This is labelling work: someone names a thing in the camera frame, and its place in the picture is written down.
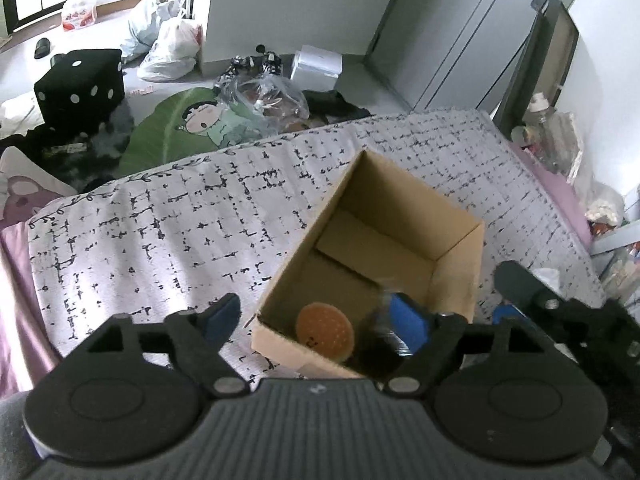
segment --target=clear plastic bag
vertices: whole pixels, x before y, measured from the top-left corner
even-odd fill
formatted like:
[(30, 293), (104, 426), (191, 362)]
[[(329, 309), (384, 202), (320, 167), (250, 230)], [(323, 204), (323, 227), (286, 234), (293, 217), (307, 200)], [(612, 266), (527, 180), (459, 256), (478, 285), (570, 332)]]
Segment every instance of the clear plastic bag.
[(125, 38), (120, 43), (122, 62), (127, 64), (151, 50), (162, 22), (181, 16), (183, 0), (140, 0), (129, 13)]
[(572, 184), (580, 206), (585, 211), (584, 216), (589, 222), (611, 226), (622, 224), (625, 217), (625, 200), (613, 188), (594, 178), (588, 157), (583, 158)]
[(160, 26), (158, 39), (138, 68), (146, 81), (172, 81), (188, 74), (200, 50), (200, 25), (195, 20), (169, 18)]
[(238, 76), (223, 85), (222, 98), (240, 115), (243, 109), (260, 118), (268, 129), (284, 131), (299, 120), (308, 119), (305, 96), (289, 79), (260, 74), (254, 78)]
[(62, 29), (76, 30), (93, 25), (96, 19), (95, 1), (67, 0), (62, 6)]
[(600, 280), (608, 298), (620, 300), (625, 304), (640, 286), (640, 266), (629, 254), (626, 247), (620, 247), (613, 253), (609, 265)]

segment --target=round black disc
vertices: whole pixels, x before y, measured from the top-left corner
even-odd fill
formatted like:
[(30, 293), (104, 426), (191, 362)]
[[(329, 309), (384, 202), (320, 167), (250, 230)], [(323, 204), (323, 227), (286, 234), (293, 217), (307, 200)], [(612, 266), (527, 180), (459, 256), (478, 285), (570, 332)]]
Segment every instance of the round black disc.
[(124, 355), (60, 365), (27, 398), (24, 421), (43, 456), (85, 464), (148, 458), (193, 429), (196, 387), (179, 373)]
[(440, 423), (489, 459), (545, 463), (593, 449), (607, 421), (600, 389), (568, 360), (510, 353), (459, 370), (434, 399)]

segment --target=screw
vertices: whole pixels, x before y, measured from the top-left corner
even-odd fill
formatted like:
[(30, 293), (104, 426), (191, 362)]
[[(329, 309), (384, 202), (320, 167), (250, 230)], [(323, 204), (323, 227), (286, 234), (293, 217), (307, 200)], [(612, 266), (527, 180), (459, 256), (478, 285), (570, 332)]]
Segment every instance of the screw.
[(237, 395), (244, 391), (244, 381), (238, 377), (220, 377), (213, 389), (221, 395)]
[(420, 388), (420, 381), (413, 377), (394, 377), (387, 385), (393, 393), (412, 394)]

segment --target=white wall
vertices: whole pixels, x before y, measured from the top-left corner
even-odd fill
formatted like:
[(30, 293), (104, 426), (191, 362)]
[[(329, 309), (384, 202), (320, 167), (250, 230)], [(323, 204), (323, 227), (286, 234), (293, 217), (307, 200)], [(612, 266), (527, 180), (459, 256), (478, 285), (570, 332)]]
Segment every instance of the white wall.
[(573, 111), (594, 176), (625, 196), (640, 184), (640, 0), (575, 0), (580, 41), (557, 108)]
[(248, 56), (263, 43), (280, 54), (311, 44), (363, 55), (389, 0), (210, 0), (205, 62)]

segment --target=pillow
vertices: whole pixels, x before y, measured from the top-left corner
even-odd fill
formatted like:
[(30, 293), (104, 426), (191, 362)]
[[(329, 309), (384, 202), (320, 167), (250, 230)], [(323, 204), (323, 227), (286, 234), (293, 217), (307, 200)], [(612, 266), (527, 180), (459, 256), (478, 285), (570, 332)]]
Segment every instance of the pillow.
[(75, 189), (31, 162), (15, 146), (0, 156), (0, 229), (27, 221), (41, 208)]
[(36, 94), (27, 92), (0, 105), (0, 139), (13, 134), (27, 134), (44, 123)]

